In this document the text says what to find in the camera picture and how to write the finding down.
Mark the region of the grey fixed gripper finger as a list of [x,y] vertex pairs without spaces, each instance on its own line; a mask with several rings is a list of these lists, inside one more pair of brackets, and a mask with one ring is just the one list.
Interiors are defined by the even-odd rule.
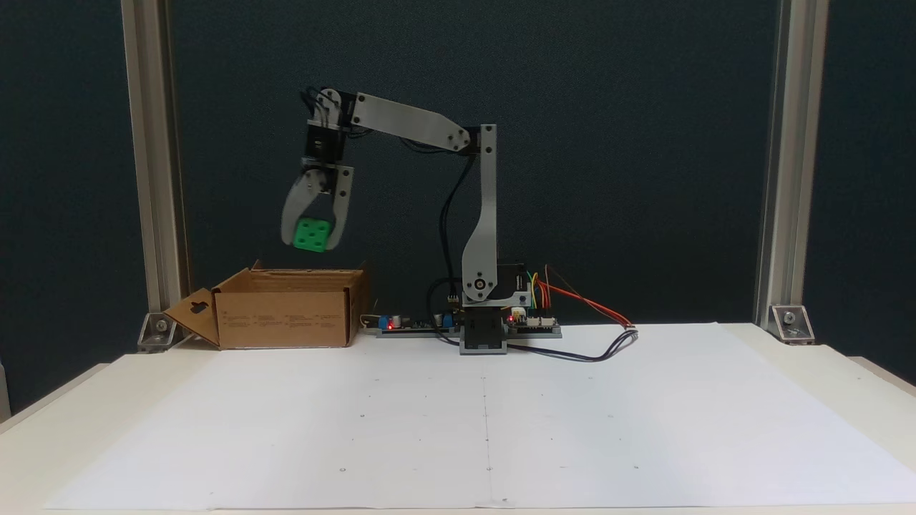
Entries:
[[349,192],[337,192],[333,203],[331,203],[333,224],[331,225],[331,231],[328,235],[328,251],[333,250],[339,245],[344,230],[346,230],[349,199]]

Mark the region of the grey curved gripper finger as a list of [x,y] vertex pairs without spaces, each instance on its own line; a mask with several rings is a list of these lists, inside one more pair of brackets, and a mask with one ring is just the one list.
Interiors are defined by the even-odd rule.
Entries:
[[286,196],[281,215],[281,239],[293,245],[298,219],[320,194],[320,175],[301,174]]

